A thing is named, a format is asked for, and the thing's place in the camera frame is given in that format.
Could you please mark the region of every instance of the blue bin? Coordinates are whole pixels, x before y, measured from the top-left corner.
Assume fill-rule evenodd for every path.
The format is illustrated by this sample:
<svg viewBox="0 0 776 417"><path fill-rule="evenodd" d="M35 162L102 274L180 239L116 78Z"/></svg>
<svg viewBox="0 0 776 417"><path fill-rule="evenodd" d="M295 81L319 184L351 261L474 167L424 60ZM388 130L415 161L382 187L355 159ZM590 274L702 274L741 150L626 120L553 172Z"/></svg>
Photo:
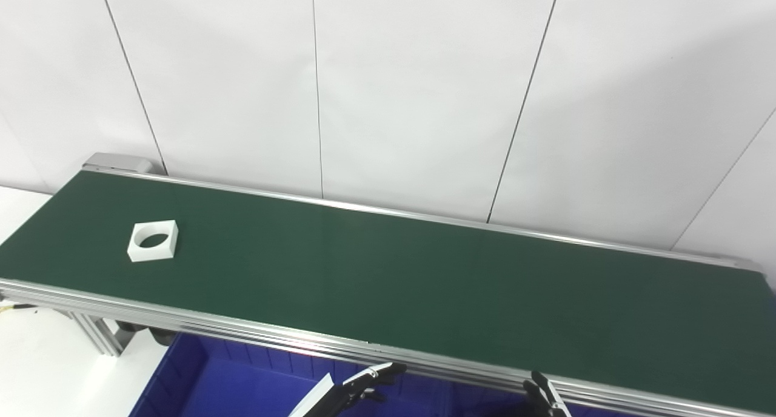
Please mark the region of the blue bin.
<svg viewBox="0 0 776 417"><path fill-rule="evenodd" d="M178 334L130 417L288 417L331 373L341 383L364 365L223 339ZM521 395L425 376L399 375L378 390L384 403L362 400L342 417L513 417ZM569 407L574 417L615 412Z"/></svg>

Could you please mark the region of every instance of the conveyor belt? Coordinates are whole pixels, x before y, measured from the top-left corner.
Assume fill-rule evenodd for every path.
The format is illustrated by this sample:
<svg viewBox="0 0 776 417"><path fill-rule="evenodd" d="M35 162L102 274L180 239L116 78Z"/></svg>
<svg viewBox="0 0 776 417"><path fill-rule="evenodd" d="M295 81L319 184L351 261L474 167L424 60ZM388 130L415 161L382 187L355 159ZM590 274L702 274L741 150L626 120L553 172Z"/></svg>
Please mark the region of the conveyor belt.
<svg viewBox="0 0 776 417"><path fill-rule="evenodd" d="M174 259L130 262L175 219ZM0 290L643 415L776 415L776 304L734 261L110 169L0 245Z"/></svg>

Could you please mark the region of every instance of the white wall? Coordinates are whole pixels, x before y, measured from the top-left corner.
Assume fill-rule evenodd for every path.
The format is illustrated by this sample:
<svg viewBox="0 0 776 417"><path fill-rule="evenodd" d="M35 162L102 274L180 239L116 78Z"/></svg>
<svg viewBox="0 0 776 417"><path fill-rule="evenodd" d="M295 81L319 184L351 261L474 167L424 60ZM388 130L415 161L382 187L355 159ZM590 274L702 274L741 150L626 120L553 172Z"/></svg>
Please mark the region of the white wall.
<svg viewBox="0 0 776 417"><path fill-rule="evenodd" d="M776 0L558 0L491 222L669 249L776 107L774 33Z"/></svg>
<svg viewBox="0 0 776 417"><path fill-rule="evenodd" d="M552 0L315 0L327 198L485 221Z"/></svg>
<svg viewBox="0 0 776 417"><path fill-rule="evenodd" d="M57 190L94 152L160 160L104 0L0 0L0 113L5 185Z"/></svg>
<svg viewBox="0 0 776 417"><path fill-rule="evenodd" d="M172 176L321 196L313 0L109 0Z"/></svg>
<svg viewBox="0 0 776 417"><path fill-rule="evenodd" d="M776 273L776 0L108 3L150 127L103 0L0 0L0 184L122 152Z"/></svg>
<svg viewBox="0 0 776 417"><path fill-rule="evenodd" d="M764 125L674 247L754 259L776 288L776 116Z"/></svg>

